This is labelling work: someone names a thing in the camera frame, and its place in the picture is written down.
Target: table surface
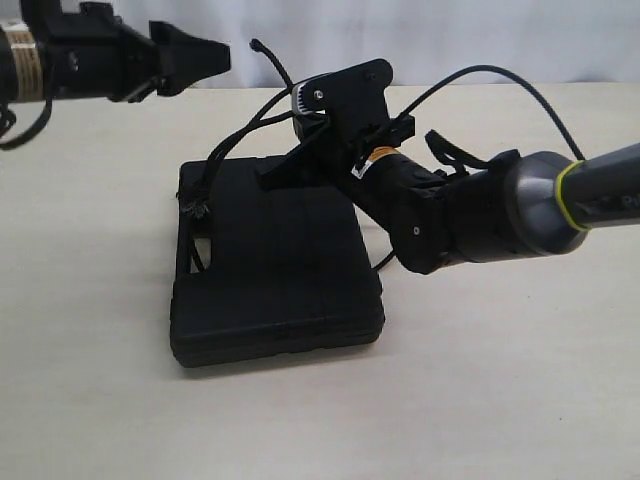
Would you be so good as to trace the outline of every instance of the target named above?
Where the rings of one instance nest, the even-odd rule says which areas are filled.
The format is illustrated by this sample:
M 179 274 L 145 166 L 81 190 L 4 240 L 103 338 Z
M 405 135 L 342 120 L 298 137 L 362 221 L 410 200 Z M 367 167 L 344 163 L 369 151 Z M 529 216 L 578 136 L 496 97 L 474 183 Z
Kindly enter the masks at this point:
M 640 85 L 540 88 L 587 156 L 640 141 Z M 421 90 L 391 89 L 392 112 Z M 178 166 L 273 93 L 61 103 L 0 154 L 0 478 L 640 478 L 640 228 L 427 277 L 392 264 L 369 348 L 177 365 Z M 417 117 L 481 157 L 569 155 L 516 86 L 450 87 Z M 236 154 L 294 144 L 282 125 Z M 403 151 L 434 166 L 421 135 Z M 361 223 L 382 258 L 385 233 Z

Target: black case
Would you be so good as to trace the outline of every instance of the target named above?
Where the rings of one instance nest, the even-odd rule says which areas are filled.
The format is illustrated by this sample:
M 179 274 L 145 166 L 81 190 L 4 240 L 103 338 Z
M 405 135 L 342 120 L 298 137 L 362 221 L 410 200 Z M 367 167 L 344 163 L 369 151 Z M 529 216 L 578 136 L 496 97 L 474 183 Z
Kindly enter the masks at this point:
M 382 331 L 382 286 L 353 205 L 332 187 L 265 193 L 255 167 L 277 161 L 224 162 L 204 273 L 191 273 L 193 225 L 180 216 L 170 337 L 184 367 L 366 344 Z M 203 166 L 184 164 L 181 186 Z

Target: screw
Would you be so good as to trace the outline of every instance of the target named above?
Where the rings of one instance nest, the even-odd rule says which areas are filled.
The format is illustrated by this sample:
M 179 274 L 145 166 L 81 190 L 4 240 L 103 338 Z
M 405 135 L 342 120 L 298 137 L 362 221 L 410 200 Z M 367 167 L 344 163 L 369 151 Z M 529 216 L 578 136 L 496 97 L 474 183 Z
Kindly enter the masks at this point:
M 80 70 L 80 61 L 78 60 L 78 55 L 75 52 L 71 52 L 68 57 L 69 60 L 69 68 L 73 72 L 77 72 Z

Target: white wall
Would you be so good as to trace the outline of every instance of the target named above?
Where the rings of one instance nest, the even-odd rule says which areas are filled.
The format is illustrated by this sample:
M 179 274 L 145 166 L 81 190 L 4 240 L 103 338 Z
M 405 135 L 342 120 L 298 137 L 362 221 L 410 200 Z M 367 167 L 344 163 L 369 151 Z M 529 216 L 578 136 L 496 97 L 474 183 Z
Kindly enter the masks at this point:
M 473 63 L 494 63 L 537 82 L 640 81 L 640 0 L 113 3 L 127 23 L 145 32 L 149 19 L 166 20 L 229 43 L 234 71 L 211 86 L 280 85 L 249 49 L 253 36 L 277 52 L 294 79 L 384 57 L 397 84 L 431 84 Z M 476 75 L 467 81 L 494 80 Z

